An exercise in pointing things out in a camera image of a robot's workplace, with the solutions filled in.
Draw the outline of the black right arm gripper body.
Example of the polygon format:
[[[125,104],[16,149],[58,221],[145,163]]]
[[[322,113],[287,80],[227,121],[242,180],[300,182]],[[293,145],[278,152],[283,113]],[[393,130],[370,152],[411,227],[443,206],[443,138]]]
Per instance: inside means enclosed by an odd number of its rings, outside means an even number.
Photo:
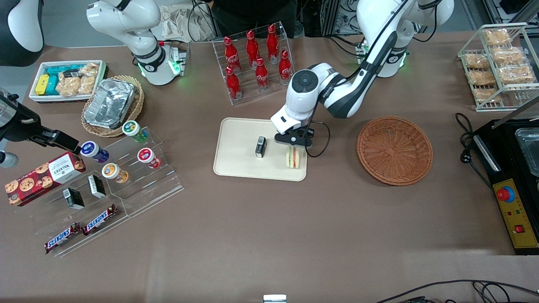
[[[0,138],[12,142],[31,140],[42,134],[39,115],[19,103],[18,97],[1,96]]]

